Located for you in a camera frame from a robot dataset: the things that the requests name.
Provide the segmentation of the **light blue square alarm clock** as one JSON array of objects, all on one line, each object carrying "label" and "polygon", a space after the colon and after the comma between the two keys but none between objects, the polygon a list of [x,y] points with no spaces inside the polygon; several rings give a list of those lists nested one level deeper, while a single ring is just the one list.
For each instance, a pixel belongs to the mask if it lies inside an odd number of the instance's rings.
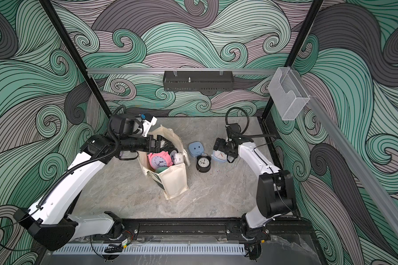
[{"label": "light blue square alarm clock", "polygon": [[217,162],[224,163],[227,162],[227,155],[222,151],[213,150],[212,159]]}]

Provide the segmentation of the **pink twin-bell alarm clock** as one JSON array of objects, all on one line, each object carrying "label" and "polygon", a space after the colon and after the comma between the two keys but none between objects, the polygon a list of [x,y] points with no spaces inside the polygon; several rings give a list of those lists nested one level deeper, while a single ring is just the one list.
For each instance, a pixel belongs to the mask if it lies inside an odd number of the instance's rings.
[{"label": "pink twin-bell alarm clock", "polygon": [[148,160],[151,168],[154,170],[160,167],[170,167],[173,165],[171,156],[167,151],[162,151],[160,153],[149,153]]}]

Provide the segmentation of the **green round alarm clock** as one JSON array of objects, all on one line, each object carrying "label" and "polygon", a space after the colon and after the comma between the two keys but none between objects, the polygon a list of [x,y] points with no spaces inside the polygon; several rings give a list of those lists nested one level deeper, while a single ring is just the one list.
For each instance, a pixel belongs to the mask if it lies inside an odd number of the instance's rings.
[{"label": "green round alarm clock", "polygon": [[166,166],[164,166],[164,167],[159,167],[159,168],[157,168],[157,169],[155,170],[155,172],[156,172],[157,174],[159,174],[159,173],[164,172],[164,171],[167,170],[167,169],[168,169],[168,167],[166,167]]}]

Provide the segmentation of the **white square alarm clock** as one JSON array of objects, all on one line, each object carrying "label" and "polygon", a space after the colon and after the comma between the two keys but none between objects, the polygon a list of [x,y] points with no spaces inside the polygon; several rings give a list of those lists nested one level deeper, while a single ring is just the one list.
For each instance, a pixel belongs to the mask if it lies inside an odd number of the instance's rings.
[{"label": "white square alarm clock", "polygon": [[170,156],[171,156],[173,165],[180,165],[180,164],[184,163],[184,156],[182,153],[172,152]]}]

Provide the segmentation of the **black twin-bell alarm clock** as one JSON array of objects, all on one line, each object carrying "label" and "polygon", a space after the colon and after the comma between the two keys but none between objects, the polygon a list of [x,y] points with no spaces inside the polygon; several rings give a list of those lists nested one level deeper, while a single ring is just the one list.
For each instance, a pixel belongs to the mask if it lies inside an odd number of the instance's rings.
[{"label": "black twin-bell alarm clock", "polygon": [[197,157],[196,169],[200,173],[207,173],[211,169],[211,157],[207,154],[202,154]]}]

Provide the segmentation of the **light blue square clock back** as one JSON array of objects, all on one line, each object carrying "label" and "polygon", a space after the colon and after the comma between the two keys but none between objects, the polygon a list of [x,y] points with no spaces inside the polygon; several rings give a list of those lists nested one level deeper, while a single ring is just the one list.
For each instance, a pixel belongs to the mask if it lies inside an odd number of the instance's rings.
[{"label": "light blue square clock back", "polygon": [[195,141],[188,145],[188,152],[192,157],[198,157],[205,152],[205,149],[201,142]]}]

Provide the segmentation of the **floral canvas tote bag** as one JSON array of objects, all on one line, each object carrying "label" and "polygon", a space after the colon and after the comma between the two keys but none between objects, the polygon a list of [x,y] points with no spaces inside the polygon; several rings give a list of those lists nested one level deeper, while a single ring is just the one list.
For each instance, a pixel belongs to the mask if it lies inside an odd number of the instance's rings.
[{"label": "floral canvas tote bag", "polygon": [[155,139],[162,136],[169,140],[174,145],[173,148],[167,151],[170,155],[172,152],[179,152],[184,156],[184,163],[172,165],[164,172],[157,174],[149,164],[148,154],[151,152],[139,152],[138,161],[141,171],[163,190],[165,198],[168,201],[178,197],[189,189],[186,167],[190,165],[190,160],[181,138],[172,129],[161,126],[153,130],[150,135]]}]

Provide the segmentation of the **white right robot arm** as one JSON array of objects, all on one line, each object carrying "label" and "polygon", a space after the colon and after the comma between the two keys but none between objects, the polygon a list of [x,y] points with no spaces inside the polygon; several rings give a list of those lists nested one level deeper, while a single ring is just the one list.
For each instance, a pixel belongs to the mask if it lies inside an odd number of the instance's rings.
[{"label": "white right robot arm", "polygon": [[245,214],[247,227],[263,227],[270,220],[294,211],[293,176],[289,171],[275,166],[254,142],[241,140],[238,144],[233,140],[218,138],[213,149],[228,158],[242,159],[257,176],[256,206]]}]

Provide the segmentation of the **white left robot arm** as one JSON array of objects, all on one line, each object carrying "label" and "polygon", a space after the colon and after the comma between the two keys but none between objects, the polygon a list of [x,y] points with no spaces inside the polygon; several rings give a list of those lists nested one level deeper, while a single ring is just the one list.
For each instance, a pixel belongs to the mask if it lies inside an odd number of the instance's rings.
[{"label": "white left robot arm", "polygon": [[123,222],[112,212],[76,217],[67,213],[73,201],[93,176],[122,151],[160,152],[163,136],[147,135],[117,139],[94,135],[83,145],[70,168],[41,198],[28,208],[19,208],[14,219],[42,246],[55,251],[79,237],[106,235],[119,240]]}]

